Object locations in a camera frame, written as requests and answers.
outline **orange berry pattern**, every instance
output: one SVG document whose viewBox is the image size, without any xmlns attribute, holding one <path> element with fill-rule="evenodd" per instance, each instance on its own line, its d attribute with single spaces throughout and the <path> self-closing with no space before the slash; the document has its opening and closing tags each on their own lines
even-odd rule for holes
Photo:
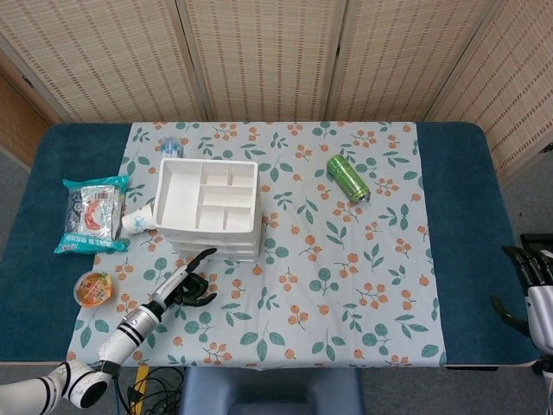
<svg viewBox="0 0 553 415">
<path fill-rule="evenodd" d="M 207 282 L 206 295 L 217 297 L 199 308 L 170 306 L 126 365 L 445 362 L 414 124 L 134 124 L 119 171 L 131 177 L 126 212 L 155 200 L 164 137 L 175 137 L 186 158 L 257 163 L 259 255 L 254 262 L 202 261 L 194 272 Z M 350 202 L 327 172 L 327 160 L 340 153 L 368 184 L 369 201 Z M 228 171 L 229 185 L 248 187 Z M 173 250 L 156 230 L 122 232 L 121 239 L 127 252 L 94 259 L 95 271 L 111 275 L 112 298 L 80 311 L 68 359 L 96 361 L 122 317 L 151 301 L 156 287 L 194 258 Z"/>
</svg>

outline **blue chair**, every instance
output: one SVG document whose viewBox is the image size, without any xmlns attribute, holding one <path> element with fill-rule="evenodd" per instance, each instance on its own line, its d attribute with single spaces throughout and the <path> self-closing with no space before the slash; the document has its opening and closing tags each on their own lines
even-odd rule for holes
<svg viewBox="0 0 553 415">
<path fill-rule="evenodd" d="M 359 371 L 189 367 L 181 415 L 364 415 Z"/>
</svg>

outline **white robotic arm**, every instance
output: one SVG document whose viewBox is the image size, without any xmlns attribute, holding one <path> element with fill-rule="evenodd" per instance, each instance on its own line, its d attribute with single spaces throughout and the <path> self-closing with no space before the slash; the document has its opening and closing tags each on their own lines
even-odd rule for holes
<svg viewBox="0 0 553 415">
<path fill-rule="evenodd" d="M 200 261 L 215 251 L 207 249 L 186 268 L 179 268 L 154 291 L 150 303 L 124 317 L 99 348 L 99 363 L 94 369 L 80 361 L 64 361 L 47 376 L 0 386 L 0 415 L 50 413 L 61 398 L 78 408 L 98 402 L 111 379 L 118 377 L 121 365 L 161 322 L 168 306 L 178 303 L 198 307 L 215 298 L 216 294 L 199 298 L 207 290 L 207 281 L 193 273 Z"/>
</svg>

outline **robotic hand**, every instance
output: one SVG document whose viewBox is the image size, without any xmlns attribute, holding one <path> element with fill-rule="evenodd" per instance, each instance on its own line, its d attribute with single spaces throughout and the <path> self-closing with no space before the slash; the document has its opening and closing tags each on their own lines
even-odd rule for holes
<svg viewBox="0 0 553 415">
<path fill-rule="evenodd" d="M 529 336 L 544 354 L 553 355 L 553 259 L 516 246 L 501 249 L 517 270 L 528 321 L 512 316 L 498 297 L 492 297 L 493 307 L 505 323 Z"/>
<path fill-rule="evenodd" d="M 80 361 L 64 361 L 47 376 L 0 386 L 0 415 L 50 413 L 62 397 L 78 408 L 98 402 L 110 380 L 118 377 L 121 365 L 157 327 L 171 304 L 200 307 L 217 296 L 213 293 L 200 298 L 207 290 L 207 281 L 193 273 L 201 260 L 215 251 L 206 249 L 186 268 L 176 270 L 154 291 L 148 304 L 124 317 L 99 348 L 99 362 L 94 369 Z"/>
</svg>

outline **floor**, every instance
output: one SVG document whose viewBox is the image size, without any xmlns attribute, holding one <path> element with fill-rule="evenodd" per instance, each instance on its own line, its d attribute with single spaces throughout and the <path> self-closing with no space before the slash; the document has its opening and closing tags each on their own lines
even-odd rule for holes
<svg viewBox="0 0 553 415">
<path fill-rule="evenodd" d="M 553 154 L 542 158 L 503 188 L 505 204 L 516 235 L 553 232 Z M 0 153 L 0 258 L 27 180 L 24 169 Z M 0 366 L 0 385 L 47 374 L 50 367 Z M 136 370 L 124 369 L 123 388 L 134 381 Z M 363 371 L 366 413 L 379 414 L 480 414 L 542 415 L 543 382 L 529 368 L 502 367 L 496 372 L 445 368 L 366 369 Z M 110 388 L 88 414 L 115 412 Z M 75 413 L 63 402 L 55 414 Z"/>
</svg>

